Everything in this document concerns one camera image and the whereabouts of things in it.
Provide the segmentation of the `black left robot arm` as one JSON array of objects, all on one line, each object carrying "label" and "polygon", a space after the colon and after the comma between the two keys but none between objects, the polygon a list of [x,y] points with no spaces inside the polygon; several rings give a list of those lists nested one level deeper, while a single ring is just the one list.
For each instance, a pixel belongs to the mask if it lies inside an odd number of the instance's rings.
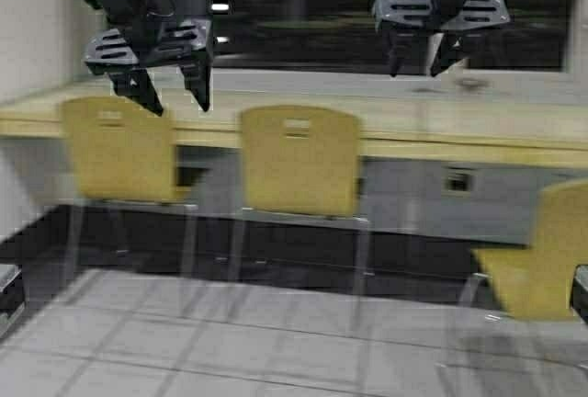
[{"label": "black left robot arm", "polygon": [[153,114],[164,112],[149,74],[175,67],[199,108],[209,111],[214,59],[213,20],[185,9],[185,0],[84,0],[106,16],[108,28],[88,41],[88,70],[105,75],[116,96]]}]

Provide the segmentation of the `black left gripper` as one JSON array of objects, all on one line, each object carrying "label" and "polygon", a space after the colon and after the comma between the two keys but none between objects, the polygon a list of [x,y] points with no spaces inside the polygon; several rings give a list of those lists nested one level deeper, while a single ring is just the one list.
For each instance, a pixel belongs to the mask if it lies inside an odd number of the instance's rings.
[{"label": "black left gripper", "polygon": [[147,69],[180,68],[198,106],[211,107],[212,19],[186,16],[173,0],[96,0],[110,28],[86,45],[84,62],[107,74],[114,93],[161,117],[164,108]]}]

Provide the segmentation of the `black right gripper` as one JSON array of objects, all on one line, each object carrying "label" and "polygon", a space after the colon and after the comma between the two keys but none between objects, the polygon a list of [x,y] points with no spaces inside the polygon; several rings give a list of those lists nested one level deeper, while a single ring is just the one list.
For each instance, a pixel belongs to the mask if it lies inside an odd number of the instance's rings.
[{"label": "black right gripper", "polygon": [[510,23],[504,0],[374,0],[371,14],[376,28],[390,24],[386,31],[388,66],[396,77],[409,57],[416,31],[443,32],[430,66],[433,77],[469,56],[463,33],[500,28]]}]

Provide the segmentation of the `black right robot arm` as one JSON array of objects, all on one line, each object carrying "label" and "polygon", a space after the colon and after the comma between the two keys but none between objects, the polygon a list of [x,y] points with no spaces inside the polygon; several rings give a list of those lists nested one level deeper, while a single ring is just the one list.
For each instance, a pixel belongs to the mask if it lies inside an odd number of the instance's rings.
[{"label": "black right robot arm", "polygon": [[471,57],[491,33],[511,22],[505,0],[374,0],[371,14],[391,77],[422,40],[441,36],[429,67],[436,77]]}]

